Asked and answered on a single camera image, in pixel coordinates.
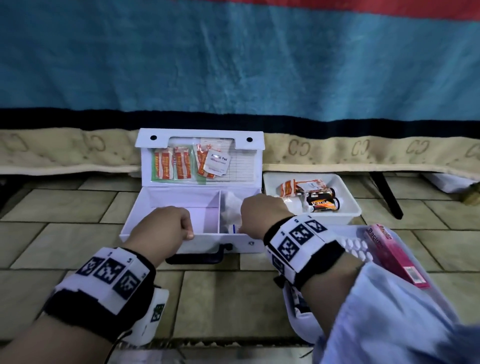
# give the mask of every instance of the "fist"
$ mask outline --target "fist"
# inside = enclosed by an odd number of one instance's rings
[[[156,208],[133,228],[123,247],[142,254],[157,267],[193,239],[190,213],[182,207]]]
[[[268,229],[276,222],[294,216],[280,197],[256,194],[247,197],[241,205],[241,233],[248,234],[253,239],[264,238]]]

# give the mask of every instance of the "light blue sleeve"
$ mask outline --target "light blue sleeve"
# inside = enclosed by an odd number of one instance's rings
[[[425,292],[368,263],[313,363],[480,363],[480,326],[452,322]]]

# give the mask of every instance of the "beige mattress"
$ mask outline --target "beige mattress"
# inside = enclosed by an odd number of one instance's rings
[[[0,174],[49,175],[140,168],[137,131],[0,130]],[[436,171],[480,180],[480,140],[376,136],[308,139],[266,133],[264,170]]]

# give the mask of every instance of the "wrist strap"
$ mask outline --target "wrist strap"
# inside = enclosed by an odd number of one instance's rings
[[[265,237],[266,254],[278,272],[298,290],[315,274],[328,271],[344,253],[336,234],[302,214],[275,224]]]
[[[155,274],[155,267],[141,254],[102,248],[55,287],[44,310],[114,343],[146,314]]]

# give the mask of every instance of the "box handle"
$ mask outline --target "box handle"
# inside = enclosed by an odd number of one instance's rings
[[[165,261],[168,264],[218,264],[223,260],[224,250],[232,250],[233,245],[220,244],[218,251],[211,254],[175,254]]]

